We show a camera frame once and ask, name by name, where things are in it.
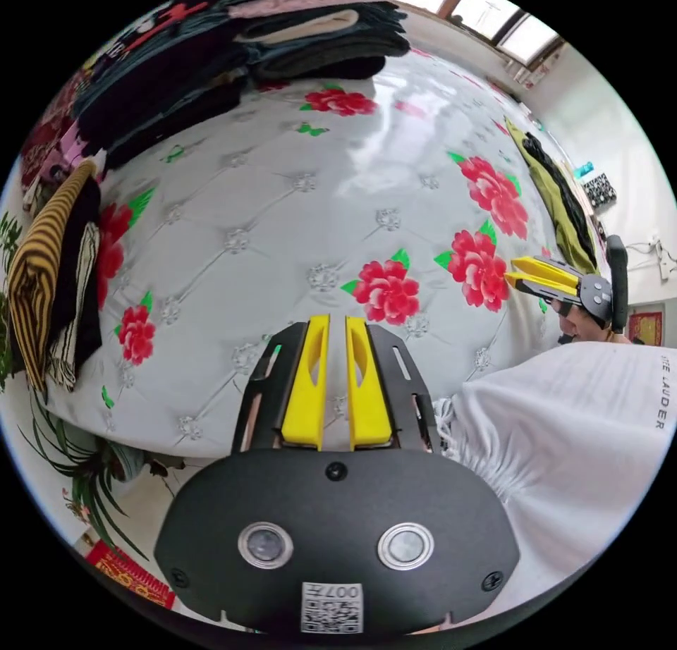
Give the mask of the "person's right hand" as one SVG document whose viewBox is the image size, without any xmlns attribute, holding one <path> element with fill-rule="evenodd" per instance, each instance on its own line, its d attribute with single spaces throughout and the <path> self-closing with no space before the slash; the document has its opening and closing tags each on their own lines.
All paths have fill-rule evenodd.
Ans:
<svg viewBox="0 0 677 650">
<path fill-rule="evenodd" d="M 566 315 L 559 313 L 559 324 L 571 341 L 597 341 L 600 327 L 593 317 L 580 307 L 572 306 Z"/>
</svg>

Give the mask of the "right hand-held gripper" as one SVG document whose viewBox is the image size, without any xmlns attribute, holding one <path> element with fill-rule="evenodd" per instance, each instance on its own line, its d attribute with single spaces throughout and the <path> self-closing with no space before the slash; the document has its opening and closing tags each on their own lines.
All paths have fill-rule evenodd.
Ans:
<svg viewBox="0 0 677 650">
<path fill-rule="evenodd" d="M 516 291 L 535 296 L 550 305 L 558 301 L 561 312 L 580 307 L 602 329 L 612 326 L 614 303 L 612 285 L 598 274 L 582 274 L 564 262 L 543 257 L 511 260 L 518 273 L 507 273 L 506 282 Z"/>
</svg>

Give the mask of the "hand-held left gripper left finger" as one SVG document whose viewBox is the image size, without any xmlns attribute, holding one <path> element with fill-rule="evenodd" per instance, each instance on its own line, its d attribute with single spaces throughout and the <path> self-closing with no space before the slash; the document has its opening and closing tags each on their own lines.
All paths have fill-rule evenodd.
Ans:
<svg viewBox="0 0 677 650">
<path fill-rule="evenodd" d="M 310 317 L 281 428 L 285 446 L 322 449 L 330 316 Z"/>
</svg>

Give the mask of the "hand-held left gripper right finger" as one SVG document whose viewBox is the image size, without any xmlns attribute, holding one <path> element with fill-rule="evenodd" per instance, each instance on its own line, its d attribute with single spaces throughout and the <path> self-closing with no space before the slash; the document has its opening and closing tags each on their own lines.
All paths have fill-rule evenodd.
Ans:
<svg viewBox="0 0 677 650">
<path fill-rule="evenodd" d="M 345 318 L 348 423 L 352 448 L 391 445 L 392 428 L 367 324 Z"/>
</svg>

